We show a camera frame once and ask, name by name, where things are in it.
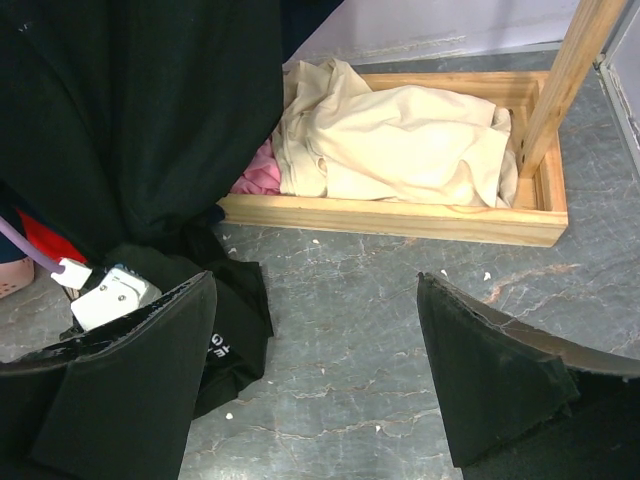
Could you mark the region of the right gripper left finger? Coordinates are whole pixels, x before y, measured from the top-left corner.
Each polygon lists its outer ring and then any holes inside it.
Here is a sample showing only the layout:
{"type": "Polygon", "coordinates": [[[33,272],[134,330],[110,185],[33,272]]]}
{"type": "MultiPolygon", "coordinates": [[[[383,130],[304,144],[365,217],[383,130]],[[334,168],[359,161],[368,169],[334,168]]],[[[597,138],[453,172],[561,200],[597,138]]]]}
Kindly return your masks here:
{"type": "Polygon", "coordinates": [[[5,479],[175,479],[216,313],[201,273],[1,367],[5,479]]]}

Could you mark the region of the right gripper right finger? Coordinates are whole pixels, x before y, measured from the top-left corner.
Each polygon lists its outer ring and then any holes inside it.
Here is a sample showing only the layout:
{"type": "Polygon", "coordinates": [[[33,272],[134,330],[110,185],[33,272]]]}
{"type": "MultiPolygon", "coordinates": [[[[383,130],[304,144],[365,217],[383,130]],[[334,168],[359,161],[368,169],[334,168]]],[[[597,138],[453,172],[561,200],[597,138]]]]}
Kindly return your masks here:
{"type": "Polygon", "coordinates": [[[520,322],[431,274],[417,307],[467,479],[635,479],[639,363],[520,322]]]}

